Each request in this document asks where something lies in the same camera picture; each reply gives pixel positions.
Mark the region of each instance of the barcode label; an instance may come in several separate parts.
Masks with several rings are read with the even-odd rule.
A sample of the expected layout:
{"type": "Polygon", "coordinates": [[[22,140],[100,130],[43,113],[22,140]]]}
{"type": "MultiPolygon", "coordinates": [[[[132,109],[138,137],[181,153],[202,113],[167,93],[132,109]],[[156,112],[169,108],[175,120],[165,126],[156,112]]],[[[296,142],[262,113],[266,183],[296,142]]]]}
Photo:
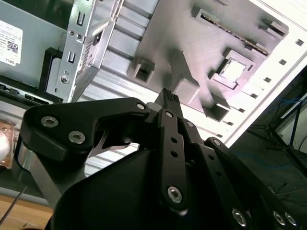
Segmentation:
{"type": "Polygon", "coordinates": [[[13,53],[18,54],[18,45],[13,42],[8,41],[8,50],[12,51],[13,53]]]}
{"type": "Polygon", "coordinates": [[[11,66],[21,62],[23,31],[0,21],[0,61],[11,66]]]}

